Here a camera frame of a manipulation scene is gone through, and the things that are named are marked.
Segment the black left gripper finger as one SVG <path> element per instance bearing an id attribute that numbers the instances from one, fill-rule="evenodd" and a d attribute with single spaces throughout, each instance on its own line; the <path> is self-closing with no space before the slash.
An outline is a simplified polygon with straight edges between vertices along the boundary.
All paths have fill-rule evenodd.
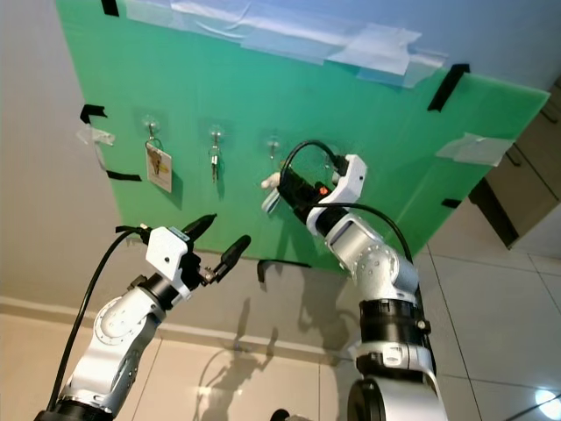
<path id="1" fill-rule="evenodd" d="M 249 235 L 242 235 L 235 242 L 232 242 L 230 247 L 222 253 L 219 264 L 214 268 L 216 273 L 229 273 L 240 260 L 242 253 L 252 243 L 252 237 Z"/>
<path id="2" fill-rule="evenodd" d="M 189 239 L 199 239 L 211 227 L 217 214 L 204 214 L 181 229 Z"/>

